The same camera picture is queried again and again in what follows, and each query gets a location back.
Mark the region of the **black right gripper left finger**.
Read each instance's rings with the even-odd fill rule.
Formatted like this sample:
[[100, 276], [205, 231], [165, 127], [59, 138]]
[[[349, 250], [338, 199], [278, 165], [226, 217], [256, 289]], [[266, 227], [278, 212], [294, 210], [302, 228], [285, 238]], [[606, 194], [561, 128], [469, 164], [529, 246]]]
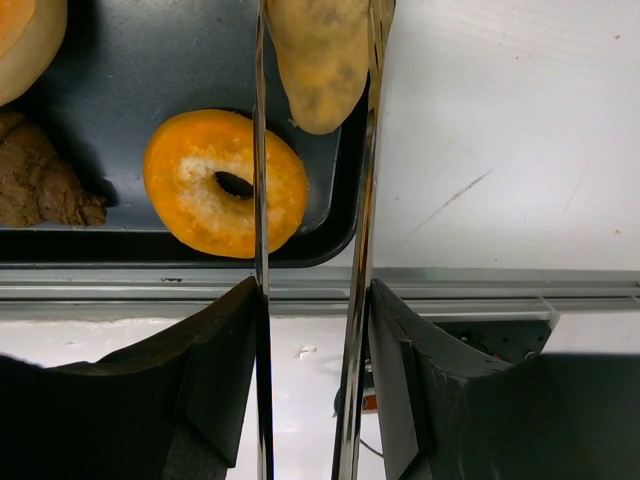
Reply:
[[94, 362], [1, 360], [5, 479], [223, 479], [255, 356], [256, 283]]

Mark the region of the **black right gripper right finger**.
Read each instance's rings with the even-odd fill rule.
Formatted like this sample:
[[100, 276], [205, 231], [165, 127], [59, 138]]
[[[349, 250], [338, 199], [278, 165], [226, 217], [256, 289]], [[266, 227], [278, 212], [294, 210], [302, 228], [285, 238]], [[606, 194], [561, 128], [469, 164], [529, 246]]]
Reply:
[[371, 285], [369, 345], [390, 479], [635, 479], [639, 359], [510, 364]]

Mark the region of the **stainless steel serving tongs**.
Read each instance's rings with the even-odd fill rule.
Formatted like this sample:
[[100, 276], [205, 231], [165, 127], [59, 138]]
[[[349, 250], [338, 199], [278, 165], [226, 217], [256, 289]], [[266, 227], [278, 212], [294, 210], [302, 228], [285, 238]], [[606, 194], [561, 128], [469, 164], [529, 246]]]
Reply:
[[[363, 396], [364, 351], [370, 314], [373, 225], [377, 185], [377, 129], [385, 50], [395, 11], [393, 1], [368, 6], [369, 93], [365, 162], [360, 175], [356, 246], [351, 273], [349, 307], [342, 359], [338, 414], [332, 461], [333, 479], [355, 479], [358, 472]], [[271, 323], [266, 162], [266, 87], [264, 75], [265, 3], [258, 3], [255, 37], [255, 104], [252, 112], [254, 162], [257, 394], [257, 478], [274, 477]]]

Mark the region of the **long yellow bread roll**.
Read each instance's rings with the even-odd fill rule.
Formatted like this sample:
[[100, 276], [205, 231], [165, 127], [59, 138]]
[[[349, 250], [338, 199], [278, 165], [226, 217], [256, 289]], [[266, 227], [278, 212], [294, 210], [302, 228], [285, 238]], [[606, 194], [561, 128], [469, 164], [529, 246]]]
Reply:
[[367, 1], [267, 1], [265, 13], [292, 119], [314, 135], [336, 130], [363, 93]]

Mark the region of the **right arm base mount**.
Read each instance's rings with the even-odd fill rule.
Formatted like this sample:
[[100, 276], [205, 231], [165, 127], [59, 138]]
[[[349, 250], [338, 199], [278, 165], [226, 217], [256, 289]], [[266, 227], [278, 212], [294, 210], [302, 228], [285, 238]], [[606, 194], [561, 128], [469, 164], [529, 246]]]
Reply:
[[552, 329], [543, 320], [435, 322], [456, 339], [494, 358], [521, 363], [541, 353]]

